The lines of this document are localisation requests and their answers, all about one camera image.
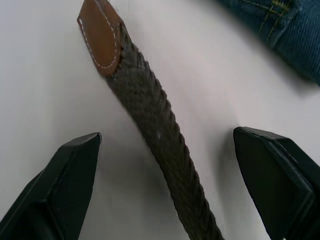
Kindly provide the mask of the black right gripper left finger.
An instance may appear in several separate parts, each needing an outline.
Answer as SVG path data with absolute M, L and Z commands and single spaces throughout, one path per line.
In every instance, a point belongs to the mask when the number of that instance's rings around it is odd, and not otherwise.
M 0 222 L 2 240 L 77 240 L 91 201 L 101 135 L 63 144 Z

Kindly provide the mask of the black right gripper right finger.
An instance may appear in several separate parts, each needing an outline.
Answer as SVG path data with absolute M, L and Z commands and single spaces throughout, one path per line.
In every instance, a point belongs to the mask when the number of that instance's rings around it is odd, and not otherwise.
M 235 155 L 272 240 L 320 238 L 320 167 L 290 138 L 239 126 Z

